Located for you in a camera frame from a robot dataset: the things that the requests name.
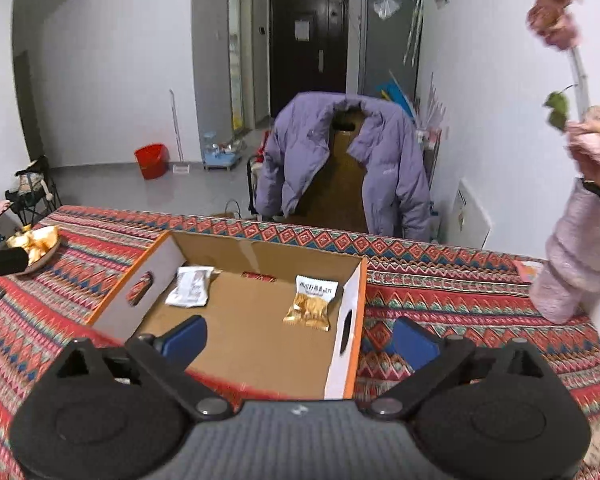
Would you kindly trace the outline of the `grey refrigerator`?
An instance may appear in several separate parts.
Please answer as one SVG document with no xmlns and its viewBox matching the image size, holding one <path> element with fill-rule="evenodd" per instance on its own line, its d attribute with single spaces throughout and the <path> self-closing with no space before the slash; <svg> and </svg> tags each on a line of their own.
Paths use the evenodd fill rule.
<svg viewBox="0 0 600 480">
<path fill-rule="evenodd" d="M 359 94 L 379 96 L 395 80 L 414 100 L 423 19 L 422 0 L 362 0 Z"/>
</svg>

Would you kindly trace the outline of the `dark entrance door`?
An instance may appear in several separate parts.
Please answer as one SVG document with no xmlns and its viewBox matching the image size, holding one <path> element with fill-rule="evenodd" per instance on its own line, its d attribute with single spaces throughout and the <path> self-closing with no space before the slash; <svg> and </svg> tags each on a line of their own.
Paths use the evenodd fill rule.
<svg viewBox="0 0 600 480">
<path fill-rule="evenodd" d="M 268 0 L 268 7 L 271 115 L 301 92 L 345 92 L 349 0 Z"/>
</svg>

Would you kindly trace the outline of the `golden biscuit snack packet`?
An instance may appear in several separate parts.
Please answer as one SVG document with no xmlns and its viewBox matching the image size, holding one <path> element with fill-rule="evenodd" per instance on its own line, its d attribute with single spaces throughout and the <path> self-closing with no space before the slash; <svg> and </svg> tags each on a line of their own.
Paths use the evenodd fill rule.
<svg viewBox="0 0 600 480">
<path fill-rule="evenodd" d="M 328 332 L 328 308 L 337 296 L 336 281 L 318 280 L 304 275 L 296 276 L 294 301 L 283 318 L 290 325 L 302 325 Z"/>
</svg>

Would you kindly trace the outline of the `brown wooden chair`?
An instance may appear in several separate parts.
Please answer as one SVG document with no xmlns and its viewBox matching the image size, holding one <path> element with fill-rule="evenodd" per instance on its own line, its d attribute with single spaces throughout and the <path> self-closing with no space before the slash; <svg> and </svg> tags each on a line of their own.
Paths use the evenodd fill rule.
<svg viewBox="0 0 600 480">
<path fill-rule="evenodd" d="M 339 112 L 334 117 L 329 133 L 329 159 L 301 196 L 287 223 L 367 232 L 362 200 L 366 170 L 348 153 L 364 119 L 359 108 Z"/>
</svg>

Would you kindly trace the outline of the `white wall panel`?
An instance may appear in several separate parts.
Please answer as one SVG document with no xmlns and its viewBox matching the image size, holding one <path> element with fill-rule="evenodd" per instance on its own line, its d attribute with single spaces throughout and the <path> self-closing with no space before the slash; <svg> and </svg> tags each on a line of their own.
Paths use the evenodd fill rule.
<svg viewBox="0 0 600 480">
<path fill-rule="evenodd" d="M 458 182 L 451 211 L 446 215 L 445 243 L 455 247 L 483 249 L 492 222 L 465 179 Z"/>
</svg>

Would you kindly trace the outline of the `cardboard box with orange rim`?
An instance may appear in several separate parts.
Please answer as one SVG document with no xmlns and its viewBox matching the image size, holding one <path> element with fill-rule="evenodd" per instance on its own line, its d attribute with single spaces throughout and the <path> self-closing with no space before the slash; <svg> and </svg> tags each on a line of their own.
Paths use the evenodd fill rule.
<svg viewBox="0 0 600 480">
<path fill-rule="evenodd" d="M 182 266 L 211 266 L 202 308 L 170 306 Z M 334 281 L 327 332 L 284 317 L 299 275 Z M 200 315 L 206 348 L 190 371 L 244 398 L 350 399 L 362 338 L 367 261 L 312 248 L 187 232 L 162 233 L 108 292 L 87 323 L 116 341 L 159 336 Z"/>
</svg>

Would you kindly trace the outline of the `dried pink flowers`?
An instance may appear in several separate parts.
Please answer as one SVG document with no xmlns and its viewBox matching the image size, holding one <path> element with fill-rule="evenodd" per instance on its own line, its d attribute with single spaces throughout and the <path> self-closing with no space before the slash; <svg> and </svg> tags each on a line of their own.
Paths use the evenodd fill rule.
<svg viewBox="0 0 600 480">
<path fill-rule="evenodd" d="M 547 122 L 567 140 L 571 154 L 597 172 L 588 185 L 600 194 L 600 106 L 593 105 L 588 93 L 586 76 L 580 55 L 580 29 L 570 11 L 577 0 L 534 0 L 527 13 L 526 24 L 530 32 L 549 48 L 569 56 L 573 84 L 569 88 L 576 98 L 577 118 L 570 118 L 570 105 L 565 90 L 553 91 L 547 96 L 544 107 Z"/>
</svg>

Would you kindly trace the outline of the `white silver snack packet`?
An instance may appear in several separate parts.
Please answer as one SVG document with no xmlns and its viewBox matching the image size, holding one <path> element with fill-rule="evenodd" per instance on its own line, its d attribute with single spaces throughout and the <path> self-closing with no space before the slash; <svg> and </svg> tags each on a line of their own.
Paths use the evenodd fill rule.
<svg viewBox="0 0 600 480">
<path fill-rule="evenodd" d="M 166 304 L 180 308 L 203 308 L 208 304 L 213 266 L 181 266 L 175 287 L 166 296 Z"/>
</svg>

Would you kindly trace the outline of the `black folding chair with items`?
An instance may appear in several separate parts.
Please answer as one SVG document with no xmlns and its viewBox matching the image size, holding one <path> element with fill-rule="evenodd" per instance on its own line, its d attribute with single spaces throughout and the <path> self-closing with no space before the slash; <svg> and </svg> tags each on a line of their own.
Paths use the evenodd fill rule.
<svg viewBox="0 0 600 480">
<path fill-rule="evenodd" d="M 15 178 L 15 184 L 5 192 L 5 200 L 24 226 L 34 226 L 62 205 L 46 156 L 17 171 Z"/>
</svg>

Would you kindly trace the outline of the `colourful patterned tablecloth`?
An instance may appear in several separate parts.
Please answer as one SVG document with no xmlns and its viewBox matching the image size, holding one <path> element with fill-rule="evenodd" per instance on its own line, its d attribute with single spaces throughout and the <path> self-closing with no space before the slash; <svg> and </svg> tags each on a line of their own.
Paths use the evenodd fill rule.
<svg viewBox="0 0 600 480">
<path fill-rule="evenodd" d="M 373 399 L 408 375 L 391 344 L 393 323 L 404 315 L 440 336 L 464 335 L 480 346 L 501 347 L 516 337 L 532 342 L 600 438 L 600 323 L 583 313 L 564 325 L 542 318 L 515 256 L 335 229 L 83 206 L 63 206 L 46 223 L 62 237 L 50 264 L 22 278 L 0 278 L 0 479 L 20 475 L 8 428 L 35 379 L 69 340 L 90 334 L 87 321 L 94 309 L 164 230 L 366 257 L 354 386 L 360 400 Z M 580 477 L 600 479 L 600 440 Z"/>
</svg>

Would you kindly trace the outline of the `red plastic bucket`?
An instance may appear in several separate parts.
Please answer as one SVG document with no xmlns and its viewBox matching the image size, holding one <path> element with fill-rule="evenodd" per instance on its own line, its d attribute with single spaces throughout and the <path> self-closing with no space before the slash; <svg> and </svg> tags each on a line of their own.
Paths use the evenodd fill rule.
<svg viewBox="0 0 600 480">
<path fill-rule="evenodd" d="M 158 179 L 169 169 L 169 152 L 163 144 L 143 146 L 134 152 L 134 156 L 145 180 Z"/>
</svg>

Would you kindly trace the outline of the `white mop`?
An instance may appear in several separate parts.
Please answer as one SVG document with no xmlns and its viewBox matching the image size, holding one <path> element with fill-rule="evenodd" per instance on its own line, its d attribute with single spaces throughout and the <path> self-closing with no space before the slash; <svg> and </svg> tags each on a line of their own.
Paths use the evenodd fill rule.
<svg viewBox="0 0 600 480">
<path fill-rule="evenodd" d="M 174 130 L 174 138 L 176 149 L 178 150 L 178 160 L 172 164 L 172 171 L 177 176 L 188 176 L 190 174 L 190 163 L 186 162 L 184 158 L 184 151 L 182 145 L 182 137 L 180 131 L 180 124 L 178 123 L 178 110 L 176 109 L 175 92 L 173 89 L 169 90 L 172 122 Z"/>
</svg>

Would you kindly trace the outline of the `pink knitted vase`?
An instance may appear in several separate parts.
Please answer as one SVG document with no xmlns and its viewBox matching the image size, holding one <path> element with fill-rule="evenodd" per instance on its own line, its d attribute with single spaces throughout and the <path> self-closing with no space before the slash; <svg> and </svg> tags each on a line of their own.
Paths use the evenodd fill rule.
<svg viewBox="0 0 600 480">
<path fill-rule="evenodd" d="M 546 263 L 529 298 L 544 318 L 565 324 L 582 300 L 600 294 L 600 186 L 575 180 L 565 212 L 546 242 Z"/>
</svg>

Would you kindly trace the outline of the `blue low cart with items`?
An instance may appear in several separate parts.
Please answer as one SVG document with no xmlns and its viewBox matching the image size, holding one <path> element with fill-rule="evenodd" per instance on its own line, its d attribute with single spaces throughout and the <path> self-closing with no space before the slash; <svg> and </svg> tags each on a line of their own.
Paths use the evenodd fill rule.
<svg viewBox="0 0 600 480">
<path fill-rule="evenodd" d="M 202 151 L 202 166 L 204 170 L 224 169 L 232 170 L 242 160 L 242 151 L 245 142 L 242 138 L 233 138 L 228 143 L 219 143 L 216 133 L 206 132 L 204 137 L 204 150 Z"/>
</svg>

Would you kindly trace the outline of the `purple puffer jacket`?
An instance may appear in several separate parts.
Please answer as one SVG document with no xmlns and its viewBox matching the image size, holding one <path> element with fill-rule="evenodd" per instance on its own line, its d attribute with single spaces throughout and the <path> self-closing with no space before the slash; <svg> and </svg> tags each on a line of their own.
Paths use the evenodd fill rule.
<svg viewBox="0 0 600 480">
<path fill-rule="evenodd" d="M 297 94 L 266 140 L 254 208 L 262 218 L 426 242 L 429 184 L 413 119 L 368 96 Z"/>
</svg>

